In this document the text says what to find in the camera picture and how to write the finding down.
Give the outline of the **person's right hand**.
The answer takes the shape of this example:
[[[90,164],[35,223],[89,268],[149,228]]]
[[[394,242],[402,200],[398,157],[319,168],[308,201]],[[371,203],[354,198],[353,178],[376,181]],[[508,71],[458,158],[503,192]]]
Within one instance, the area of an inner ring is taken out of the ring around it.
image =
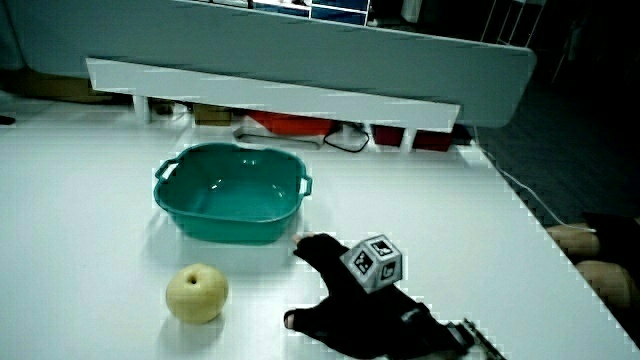
[[[328,234],[296,236],[293,254],[319,272],[328,297],[283,316],[284,326],[356,359],[464,355],[474,338],[460,324],[442,324],[429,309],[390,285],[366,293],[340,260],[347,248]]]

